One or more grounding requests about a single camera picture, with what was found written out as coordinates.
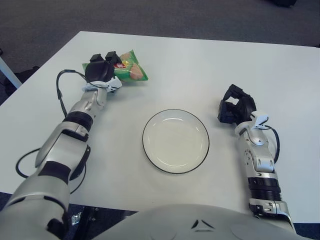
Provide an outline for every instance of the snack bag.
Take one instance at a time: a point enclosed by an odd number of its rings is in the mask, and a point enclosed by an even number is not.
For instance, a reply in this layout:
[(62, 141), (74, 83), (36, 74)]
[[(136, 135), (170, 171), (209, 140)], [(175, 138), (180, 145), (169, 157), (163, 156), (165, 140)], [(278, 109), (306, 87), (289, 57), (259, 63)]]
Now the snack bag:
[(114, 75), (124, 82), (146, 81), (148, 76), (140, 66), (133, 50), (120, 56), (122, 63), (114, 65)]

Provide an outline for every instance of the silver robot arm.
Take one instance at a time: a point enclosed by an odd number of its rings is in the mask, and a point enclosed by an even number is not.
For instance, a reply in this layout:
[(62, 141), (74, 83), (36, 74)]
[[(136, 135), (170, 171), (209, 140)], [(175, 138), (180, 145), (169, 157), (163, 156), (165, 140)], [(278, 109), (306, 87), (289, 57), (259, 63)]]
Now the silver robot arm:
[(282, 201), (274, 157), (268, 148), (269, 140), (263, 133), (263, 130), (270, 129), (264, 125), (268, 115), (253, 111), (251, 118), (252, 121), (242, 122), (234, 130), (251, 192), (249, 208), (257, 217), (287, 221), (295, 231), (287, 203)]
[[(228, 102), (230, 97), (238, 99), (238, 102)], [(276, 225), (280, 223), (283, 226), (283, 222), (288, 222), (291, 231), (295, 232), (287, 203), (282, 201), (275, 171), (280, 151), (279, 136), (272, 127), (265, 125), (268, 115), (257, 111), (254, 99), (232, 84), (220, 102), (218, 119), (222, 123), (237, 124), (234, 131), (238, 136), (239, 151), (251, 192), (250, 210), (255, 216)], [(269, 129), (277, 138), (278, 146), (274, 156), (268, 147), (269, 140), (263, 133), (263, 130)]]
[(36, 157), (36, 172), (17, 188), (0, 214), (1, 238), (63, 238), (69, 226), (68, 182), (84, 168), (90, 154), (89, 131), (106, 100), (106, 89), (84, 92), (55, 128)]

